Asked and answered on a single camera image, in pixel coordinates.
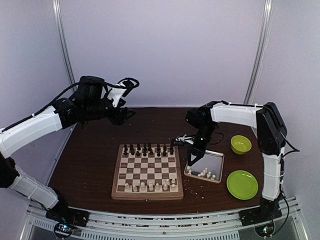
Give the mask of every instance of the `clear plastic tray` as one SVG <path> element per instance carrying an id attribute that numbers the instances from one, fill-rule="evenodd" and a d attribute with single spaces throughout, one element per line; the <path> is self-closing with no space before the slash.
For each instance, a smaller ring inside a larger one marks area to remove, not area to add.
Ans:
<path id="1" fill-rule="evenodd" d="M 218 184 L 221 182 L 222 179 L 224 159 L 225 155 L 223 153 L 206 150 L 203 158 L 191 166 L 191 175 L 188 174 L 188 163 L 185 165 L 183 174 L 190 178 L 195 178 Z M 211 177 L 207 178 L 207 176 L 198 176 L 198 174 L 200 174 L 205 168 L 208 168 L 207 173 L 211 172 L 211 176 L 215 175 L 214 180 L 210 179 Z"/>

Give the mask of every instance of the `metal frame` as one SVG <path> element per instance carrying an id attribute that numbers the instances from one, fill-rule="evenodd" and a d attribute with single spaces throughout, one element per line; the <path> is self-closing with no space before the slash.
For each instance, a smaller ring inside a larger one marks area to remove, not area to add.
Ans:
<path id="1" fill-rule="evenodd" d="M 297 199 L 289 198 L 288 203 L 290 218 L 295 220 L 300 239 L 308 240 Z M 288 212 L 287 205 L 283 200 L 279 205 L 283 216 L 277 219 L 284 219 Z M 239 240 L 239 230 L 254 227 L 242 226 L 238 214 L 241 210 L 243 209 L 176 215 L 119 214 L 88 210 L 90 215 L 87 227 L 79 227 L 72 236 L 83 240 Z M 46 212 L 38 203 L 31 202 L 20 239 L 28 240 L 33 226 L 52 231 L 56 222 L 47 219 L 45 215 Z"/>
<path id="2" fill-rule="evenodd" d="M 63 54 L 63 61 L 64 61 L 64 65 L 65 65 L 65 69 L 66 69 L 66 73 L 68 75 L 70 85 L 72 85 L 76 81 L 75 81 L 75 76 L 74 76 L 74 72 L 72 70 L 69 52 L 68 52 L 68 48 L 67 48 L 66 35 L 65 35 L 65 31 L 64 31 L 64 24 L 63 24 L 61 10 L 60 10 L 60 0 L 52 0 L 52 4 L 53 4 L 53 12 L 54 12 L 54 17 L 55 17 L 55 22 L 56 22 L 56 26 L 58 28 L 59 37 L 60 37 L 60 44 L 61 44 L 61 49 L 62 49 L 62 54 Z M 73 87 L 72 90 L 73 90 L 73 92 L 75 92 L 77 89 L 76 89 L 76 87 Z"/>
<path id="3" fill-rule="evenodd" d="M 273 0 L 265 0 L 258 48 L 256 50 L 250 82 L 249 82 L 248 89 L 246 91 L 246 95 L 243 102 L 244 104 L 251 104 L 253 100 L 252 98 L 254 97 L 256 92 L 258 78 L 260 76 L 261 69 L 262 69 L 263 54 L 267 48 L 268 36 L 270 32 L 272 7 L 273 7 Z"/>

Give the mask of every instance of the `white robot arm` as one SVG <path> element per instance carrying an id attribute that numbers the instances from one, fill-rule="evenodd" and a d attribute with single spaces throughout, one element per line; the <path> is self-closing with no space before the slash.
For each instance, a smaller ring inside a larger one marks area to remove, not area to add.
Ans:
<path id="1" fill-rule="evenodd" d="M 60 98 L 67 90 L 78 85 L 77 91 L 69 98 Z M 83 220 L 86 212 L 70 212 L 67 201 L 58 190 L 36 181 L 26 174 L 11 155 L 23 146 L 52 132 L 66 129 L 78 122 L 83 125 L 90 120 L 108 118 L 114 125 L 122 125 L 135 112 L 122 107 L 126 102 L 122 97 L 139 86 L 133 78 L 124 78 L 118 84 L 112 85 L 102 78 L 83 76 L 78 83 L 66 88 L 48 105 L 31 116 L 0 129 L 0 188 L 10 188 L 29 199 L 39 202 L 51 218 L 58 222 L 73 222 L 85 226 Z M 106 94 L 101 98 L 103 88 Z"/>
<path id="2" fill-rule="evenodd" d="M 225 101 L 212 101 L 189 110 L 185 120 L 198 129 L 194 137 L 183 136 L 173 141 L 174 145 L 188 143 L 188 165 L 201 160 L 206 146 L 218 123 L 232 123 L 257 130 L 257 141 L 264 161 L 264 185 L 260 208 L 240 212 L 242 224 L 250 225 L 280 217 L 280 185 L 284 176 L 285 144 L 287 128 L 273 102 L 265 105 L 241 105 Z"/>

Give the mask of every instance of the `brown table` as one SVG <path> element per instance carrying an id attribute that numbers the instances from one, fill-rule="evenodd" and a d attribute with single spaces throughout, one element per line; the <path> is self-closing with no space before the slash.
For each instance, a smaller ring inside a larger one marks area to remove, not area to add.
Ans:
<path id="1" fill-rule="evenodd" d="M 56 166 L 49 186 L 60 190 L 69 205 L 76 208 L 126 214 L 186 214 L 230 210 L 259 205 L 263 189 L 263 158 L 249 127 L 220 123 L 217 131 L 224 139 L 209 150 L 225 154 L 220 184 L 182 176 L 184 198 L 171 201 L 113 200 L 111 190 L 120 144 L 170 143 L 172 138 L 194 134 L 196 129 L 185 122 L 188 108 L 136 108 L 136 115 L 123 126 L 113 126 L 107 119 L 89 122 L 85 129 L 78 124 Z M 234 135 L 244 135 L 252 142 L 245 155 L 230 148 Z M 221 136 L 214 134 L 212 142 Z M 179 148 L 181 168 L 187 162 L 187 146 Z M 259 184 L 251 200 L 238 200 L 227 189 L 230 173 L 246 170 Z"/>

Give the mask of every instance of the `black cable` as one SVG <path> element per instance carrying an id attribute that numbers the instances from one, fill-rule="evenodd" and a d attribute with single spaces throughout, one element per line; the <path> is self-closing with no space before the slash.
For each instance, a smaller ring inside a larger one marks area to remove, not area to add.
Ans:
<path id="1" fill-rule="evenodd" d="M 31 118 L 33 118 L 34 116 L 36 115 L 39 115 L 40 113 L 42 113 L 44 110 L 46 110 L 49 106 L 51 106 L 56 100 L 58 100 L 63 94 L 65 94 L 68 90 L 72 89 L 73 87 L 75 86 L 78 86 L 78 85 L 84 85 L 84 84 L 90 84 L 90 83 L 99 83 L 101 84 L 102 86 L 106 87 L 106 86 L 109 86 L 111 88 L 115 88 L 115 89 L 135 89 L 137 87 L 139 87 L 140 83 L 138 80 L 134 79 L 134 78 L 131 78 L 131 77 L 125 77 L 123 79 L 121 79 L 118 83 L 122 82 L 122 81 L 125 81 L 125 80 L 130 80 L 130 81 L 133 81 L 135 82 L 135 85 L 133 87 L 127 87 L 127 86 L 118 86 L 118 85 L 113 85 L 111 83 L 108 83 L 108 82 L 101 82 L 101 81 L 94 81 L 94 80 L 91 80 L 91 81 L 87 81 L 87 82 L 76 82 L 76 83 L 73 83 L 71 84 L 70 86 L 66 87 L 62 92 L 60 92 L 59 95 L 57 95 L 52 101 L 50 101 L 47 105 L 45 105 L 44 107 L 42 107 L 39 111 L 37 111 L 36 113 L 34 113 L 33 115 L 30 115 L 30 116 L 27 116 L 9 126 L 7 126 L 6 128 L 4 128 L 2 130 L 2 132 L 4 131 L 7 131 L 21 123 L 23 123 L 24 121 L 27 121 Z"/>
<path id="2" fill-rule="evenodd" d="M 224 139 L 224 137 L 225 137 L 225 135 L 223 134 L 223 132 L 219 132 L 219 131 L 213 131 L 215 134 L 220 134 L 221 135 L 221 139 L 219 140 L 219 141 L 217 141 L 217 142 L 215 142 L 215 143 L 209 143 L 210 145 L 217 145 L 218 143 L 220 143 L 223 139 Z"/>
<path id="3" fill-rule="evenodd" d="M 281 192 L 281 195 L 282 195 L 282 197 L 283 197 L 283 200 L 285 201 L 285 204 L 286 204 L 286 206 L 287 206 L 287 208 L 288 208 L 288 212 L 287 212 L 287 214 L 286 214 L 286 218 L 285 218 L 284 222 L 282 223 L 281 227 L 279 227 L 278 230 L 272 234 L 272 237 L 273 237 L 274 235 L 276 235 L 276 234 L 284 227 L 284 225 L 286 224 L 286 222 L 287 222 L 287 220 L 288 220 L 288 218 L 289 218 L 289 214 L 290 214 L 289 203 L 288 203 L 287 197 L 286 197 L 286 195 L 285 195 L 285 193 L 284 193 L 284 191 L 283 191 L 283 189 L 282 189 L 282 185 L 281 185 L 281 188 L 280 188 L 280 192 Z"/>

